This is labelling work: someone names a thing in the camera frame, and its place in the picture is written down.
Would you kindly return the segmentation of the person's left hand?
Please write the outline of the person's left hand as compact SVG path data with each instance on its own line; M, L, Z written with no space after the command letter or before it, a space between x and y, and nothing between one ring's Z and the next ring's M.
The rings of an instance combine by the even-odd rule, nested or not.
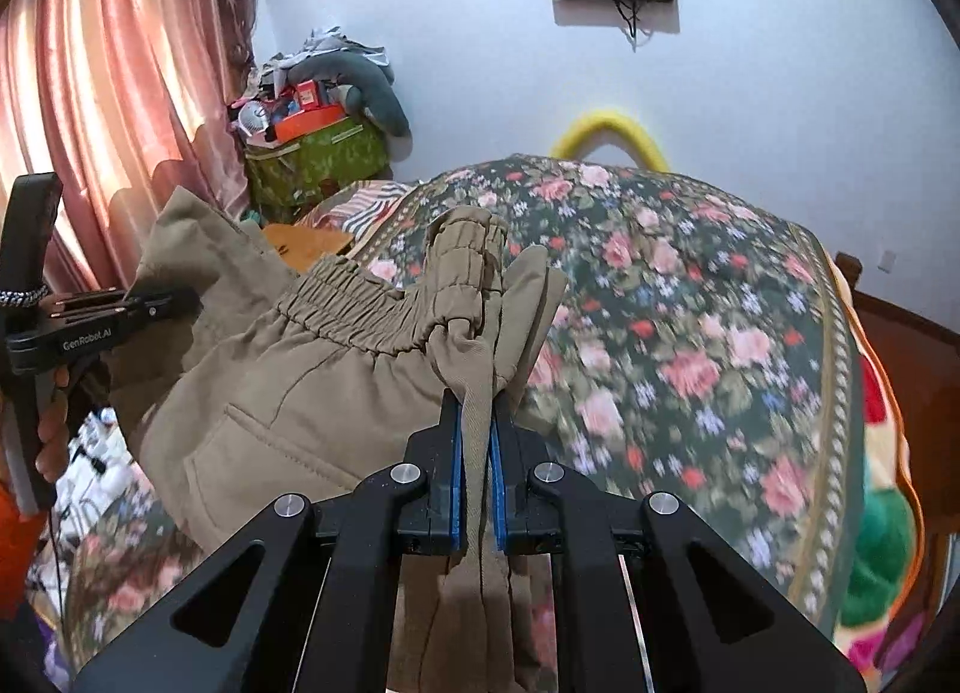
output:
M36 457L36 470L48 484L55 484L68 466L68 441L86 417L103 406L94 399L94 392L83 384L71 381L70 370L59 367L52 373L49 405L39 417L37 436L41 450Z

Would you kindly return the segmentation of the orange left sleeve forearm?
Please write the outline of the orange left sleeve forearm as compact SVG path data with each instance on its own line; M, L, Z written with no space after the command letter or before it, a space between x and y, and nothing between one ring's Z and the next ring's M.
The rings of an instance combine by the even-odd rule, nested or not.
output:
M8 622L25 595L28 569L37 542L47 524L47 514L23 516L13 493L0 490L0 618Z

